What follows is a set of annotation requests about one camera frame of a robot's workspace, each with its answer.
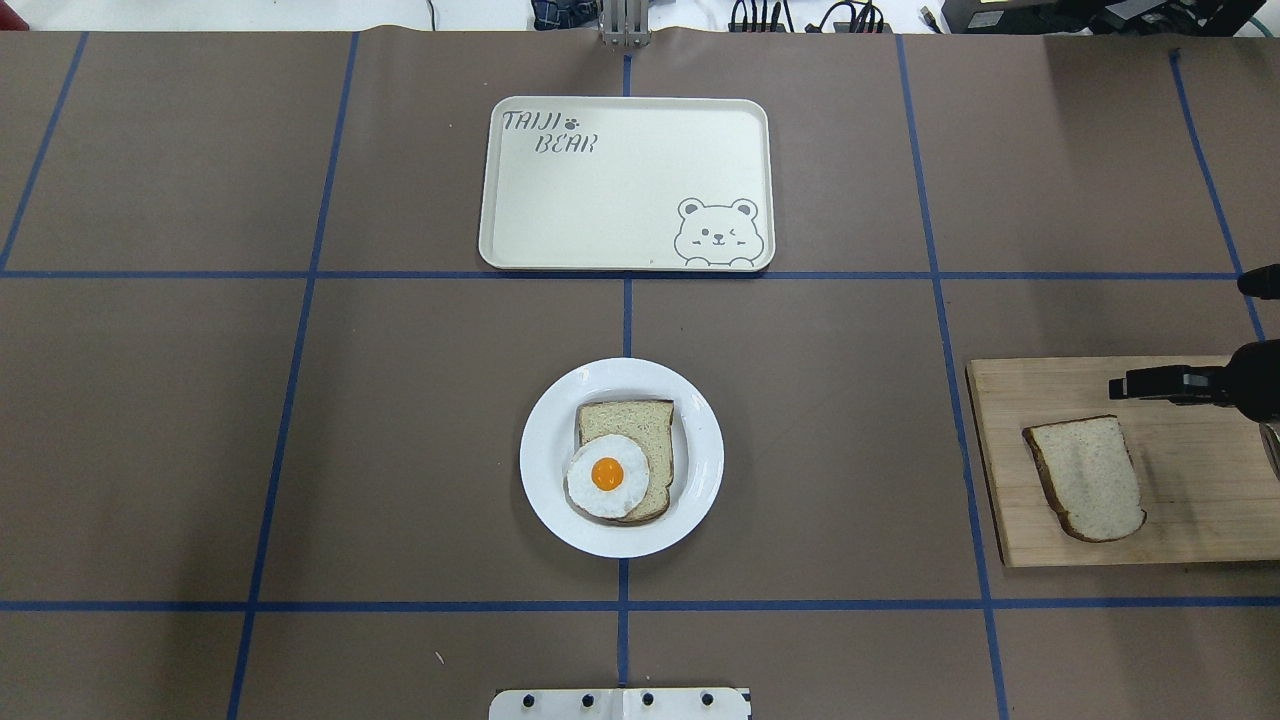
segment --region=cartoon bear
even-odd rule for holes
[[[755,228],[759,209],[750,200],[707,205],[696,197],[680,202],[676,254],[689,268],[754,268],[764,254],[764,238]]]

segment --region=green cable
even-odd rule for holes
[[[1262,20],[1260,20],[1258,18],[1249,18],[1249,22],[1253,23],[1253,27],[1258,28],[1258,31],[1262,32],[1262,37],[1275,37],[1274,35],[1271,35],[1271,31],[1267,29],[1267,26],[1262,24]]]

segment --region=white floor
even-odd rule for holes
[[[365,29],[396,24],[430,29],[426,0],[8,0],[32,29],[95,31],[289,31]],[[439,29],[529,29],[529,0],[433,0]],[[791,0],[800,29],[818,22],[831,0]],[[879,0],[895,32],[929,32],[918,10],[928,5],[942,22],[942,0]],[[653,0],[654,28],[724,29],[732,0]],[[844,10],[833,17],[844,19]],[[1280,1],[1258,19],[1280,31]],[[1261,35],[1245,26],[1240,36]]]

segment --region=round plate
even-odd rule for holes
[[[577,407],[613,400],[671,400],[675,482],[658,518],[620,525],[576,510],[564,471],[577,448]],[[724,441],[710,405],[675,370],[632,357],[596,360],[566,374],[534,405],[520,439],[520,478],[538,519],[571,546],[602,557],[640,557],[671,547],[707,516],[724,473]]]

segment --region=bread slice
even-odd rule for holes
[[[621,523],[652,520],[671,505],[671,483],[676,479],[671,451],[671,420],[676,404],[669,400],[593,402],[577,409],[577,445],[600,436],[626,436],[635,441],[649,460],[649,489]]]
[[[1044,497],[1066,534],[1111,542],[1147,521],[1138,475],[1115,415],[1037,425],[1023,430]]]

